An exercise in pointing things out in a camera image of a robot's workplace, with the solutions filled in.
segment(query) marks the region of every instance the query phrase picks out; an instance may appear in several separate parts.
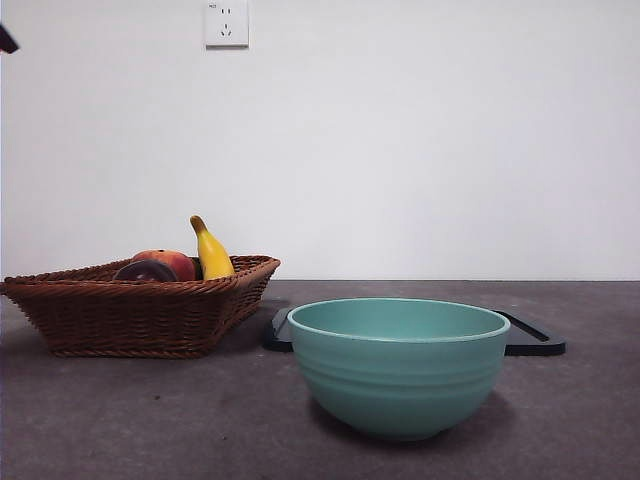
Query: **peach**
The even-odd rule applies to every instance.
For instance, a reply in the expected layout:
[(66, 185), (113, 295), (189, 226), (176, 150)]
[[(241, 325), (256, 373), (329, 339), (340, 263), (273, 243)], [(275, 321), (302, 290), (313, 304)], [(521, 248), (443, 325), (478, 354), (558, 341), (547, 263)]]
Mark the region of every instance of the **peach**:
[(196, 269), (193, 260), (184, 253), (175, 250), (143, 250), (136, 253), (131, 259), (132, 262), (138, 260), (158, 260), (166, 263), (178, 277), (180, 282), (188, 282), (196, 279)]

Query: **electrical outlet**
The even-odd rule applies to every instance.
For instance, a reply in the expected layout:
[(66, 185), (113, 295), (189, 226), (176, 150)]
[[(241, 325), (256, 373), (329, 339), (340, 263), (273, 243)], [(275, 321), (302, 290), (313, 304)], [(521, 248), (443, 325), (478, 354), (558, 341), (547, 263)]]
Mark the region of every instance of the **electrical outlet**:
[(249, 46), (248, 0), (209, 1), (204, 15), (206, 46)]

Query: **yellow banana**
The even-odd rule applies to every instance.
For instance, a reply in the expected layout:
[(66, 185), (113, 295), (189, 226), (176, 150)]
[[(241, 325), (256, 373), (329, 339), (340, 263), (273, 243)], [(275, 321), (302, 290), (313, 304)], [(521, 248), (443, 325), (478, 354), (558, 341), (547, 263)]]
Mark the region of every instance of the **yellow banana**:
[(198, 239), (198, 257), (202, 267), (202, 278), (212, 280), (233, 275), (235, 270), (224, 246), (207, 230), (199, 216), (193, 215), (190, 220)]

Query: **teal bowl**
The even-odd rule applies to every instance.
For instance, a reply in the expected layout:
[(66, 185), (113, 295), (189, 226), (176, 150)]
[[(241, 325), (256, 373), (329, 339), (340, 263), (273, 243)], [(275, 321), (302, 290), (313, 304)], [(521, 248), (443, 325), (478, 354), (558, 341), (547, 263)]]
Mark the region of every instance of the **teal bowl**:
[(495, 385), (510, 328), (490, 310), (405, 298), (311, 303), (287, 319), (316, 401), (388, 440), (428, 438), (472, 415)]

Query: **table surface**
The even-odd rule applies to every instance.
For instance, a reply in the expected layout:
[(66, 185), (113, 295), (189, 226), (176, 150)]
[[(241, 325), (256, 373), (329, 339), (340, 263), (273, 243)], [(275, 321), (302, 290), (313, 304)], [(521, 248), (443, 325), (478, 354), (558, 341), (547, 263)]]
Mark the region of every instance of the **table surface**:
[[(343, 297), (468, 303), (567, 339), (506, 357), (469, 419), (388, 443), (311, 398), (262, 348), (280, 308)], [(272, 281), (259, 311), (197, 360), (56, 358), (2, 306), (2, 474), (30, 479), (640, 478), (640, 282)]]

